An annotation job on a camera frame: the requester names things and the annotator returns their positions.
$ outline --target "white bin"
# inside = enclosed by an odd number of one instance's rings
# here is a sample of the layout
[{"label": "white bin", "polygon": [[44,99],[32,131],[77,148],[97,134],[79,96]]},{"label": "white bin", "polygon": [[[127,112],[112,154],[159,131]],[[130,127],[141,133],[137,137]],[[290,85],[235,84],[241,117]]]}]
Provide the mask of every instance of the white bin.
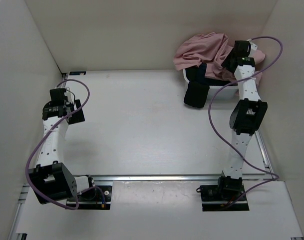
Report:
[{"label": "white bin", "polygon": [[[190,82],[187,77],[186,77],[186,71],[185,69],[183,69],[183,75],[184,75],[184,79],[185,79],[185,89],[187,90],[188,88],[188,83]],[[210,86],[210,89],[208,91],[207,94],[207,100],[212,99],[212,97],[214,96],[215,92],[220,89],[222,86]],[[226,88],[224,88],[223,90],[221,90],[217,96],[215,97],[215,99],[218,100],[228,100],[231,99],[235,96],[235,93],[238,90],[238,86],[228,86]]]}]

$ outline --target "pink fabric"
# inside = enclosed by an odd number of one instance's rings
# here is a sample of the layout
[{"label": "pink fabric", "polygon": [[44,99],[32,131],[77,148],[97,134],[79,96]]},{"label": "pink fabric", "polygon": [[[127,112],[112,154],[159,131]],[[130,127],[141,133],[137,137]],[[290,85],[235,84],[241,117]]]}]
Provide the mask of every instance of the pink fabric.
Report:
[{"label": "pink fabric", "polygon": [[[234,74],[221,67],[232,49],[233,47],[228,45],[228,37],[223,33],[198,34],[177,49],[173,62],[177,70],[205,63],[205,77],[232,82],[236,80]],[[259,64],[264,60],[265,54],[257,50],[253,58],[255,63]],[[256,84],[261,77],[262,74],[256,76]]]}]

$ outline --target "white panel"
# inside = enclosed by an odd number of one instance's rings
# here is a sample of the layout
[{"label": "white panel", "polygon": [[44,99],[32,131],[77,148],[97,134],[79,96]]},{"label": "white panel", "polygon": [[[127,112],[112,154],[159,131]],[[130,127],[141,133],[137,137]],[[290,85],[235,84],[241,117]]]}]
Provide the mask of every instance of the white panel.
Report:
[{"label": "white panel", "polygon": [[24,166],[41,137],[48,89],[60,74],[23,0],[0,1],[0,240],[25,181]]},{"label": "white panel", "polygon": [[[262,100],[269,104],[262,134],[304,233],[304,1],[279,0],[263,35],[278,37],[284,53],[260,84]],[[270,40],[259,47],[269,61],[278,51]]]},{"label": "white panel", "polygon": [[[91,97],[84,108],[85,122],[66,133],[65,164],[77,175],[220,174],[229,147],[209,125],[207,105],[202,110],[184,106],[181,72],[174,70],[88,71],[69,76],[84,81]],[[85,88],[67,85],[83,102]],[[213,121],[229,141],[234,100],[213,105]],[[264,168],[255,138],[248,160]],[[244,173],[259,171],[244,165]]]},{"label": "white panel", "polygon": [[258,36],[276,0],[26,0],[62,71],[173,69],[179,45]]},{"label": "white panel", "polygon": [[[257,182],[245,182],[245,189]],[[40,205],[29,191],[17,232],[27,240],[290,240],[301,237],[283,182],[248,194],[250,211],[202,212],[201,182],[114,182],[109,211]]]}]

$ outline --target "table surface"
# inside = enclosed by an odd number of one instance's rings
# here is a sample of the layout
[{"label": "table surface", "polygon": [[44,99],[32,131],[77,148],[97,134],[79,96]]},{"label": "table surface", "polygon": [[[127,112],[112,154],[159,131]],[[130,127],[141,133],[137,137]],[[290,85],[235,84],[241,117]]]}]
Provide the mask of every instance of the table surface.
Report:
[{"label": "table surface", "polygon": [[[203,182],[113,183],[111,210],[64,210],[29,191],[17,227],[26,240],[290,240],[302,237],[284,182],[247,195],[250,211],[202,212]],[[244,181],[245,189],[257,181]]]},{"label": "table surface", "polygon": [[[88,85],[90,100],[85,122],[70,125],[64,163],[73,174],[84,175],[219,175],[229,147],[209,125],[207,107],[183,103],[185,82],[174,70],[88,71],[69,76]],[[85,88],[67,86],[83,102]],[[213,105],[218,131],[231,140],[229,118],[237,97]],[[246,155],[264,168],[255,137]],[[244,174],[260,174],[244,165]]]}]

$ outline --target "gray wall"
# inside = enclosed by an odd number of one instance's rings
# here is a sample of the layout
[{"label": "gray wall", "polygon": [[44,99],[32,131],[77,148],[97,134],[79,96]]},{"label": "gray wall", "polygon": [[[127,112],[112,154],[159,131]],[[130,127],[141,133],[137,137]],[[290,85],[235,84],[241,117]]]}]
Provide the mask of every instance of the gray wall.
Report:
[{"label": "gray wall", "polygon": [[[279,0],[262,35],[281,39],[284,53],[260,84],[260,95],[269,104],[261,129],[304,233],[304,0]],[[268,60],[277,54],[271,40],[259,46]]]},{"label": "gray wall", "polygon": [[173,69],[178,46],[211,31],[258,36],[276,0],[25,0],[58,66]]},{"label": "gray wall", "polygon": [[41,111],[59,70],[23,0],[0,0],[0,240],[6,239],[24,166],[42,133]]}]

